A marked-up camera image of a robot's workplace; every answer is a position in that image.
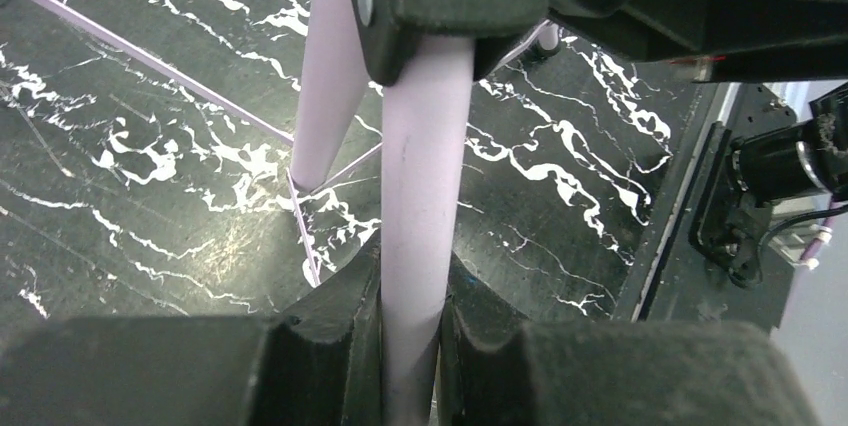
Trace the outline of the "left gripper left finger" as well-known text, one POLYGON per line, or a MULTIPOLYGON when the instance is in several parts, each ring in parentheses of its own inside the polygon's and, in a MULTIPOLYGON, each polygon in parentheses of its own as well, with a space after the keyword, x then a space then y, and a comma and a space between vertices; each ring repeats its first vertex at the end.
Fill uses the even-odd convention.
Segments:
POLYGON ((378 238, 273 317, 82 317, 1 356, 5 425, 377 425, 378 238))

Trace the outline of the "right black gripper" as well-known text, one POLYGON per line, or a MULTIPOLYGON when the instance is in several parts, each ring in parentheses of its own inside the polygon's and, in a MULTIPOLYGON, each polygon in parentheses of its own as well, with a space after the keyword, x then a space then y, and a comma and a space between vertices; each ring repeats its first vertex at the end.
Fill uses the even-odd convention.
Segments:
POLYGON ((847 0, 550 0, 550 16, 628 61, 671 62, 701 83, 847 75, 847 0))

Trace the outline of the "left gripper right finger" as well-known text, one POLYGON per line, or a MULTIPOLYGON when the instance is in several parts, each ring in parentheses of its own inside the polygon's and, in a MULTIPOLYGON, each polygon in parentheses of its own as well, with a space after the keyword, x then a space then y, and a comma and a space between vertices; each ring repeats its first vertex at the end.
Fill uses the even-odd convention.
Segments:
POLYGON ((529 319, 458 259, 441 322, 443 425, 815 425, 789 361, 739 322, 529 319))

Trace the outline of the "lilac perforated music stand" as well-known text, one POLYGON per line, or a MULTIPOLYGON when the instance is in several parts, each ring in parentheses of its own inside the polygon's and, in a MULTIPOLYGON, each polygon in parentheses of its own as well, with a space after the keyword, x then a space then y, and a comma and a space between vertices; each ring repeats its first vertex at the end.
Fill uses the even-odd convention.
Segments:
POLYGON ((384 425, 428 422, 472 86, 548 0, 311 0, 293 169, 329 169, 369 81, 384 91, 379 252, 384 425))

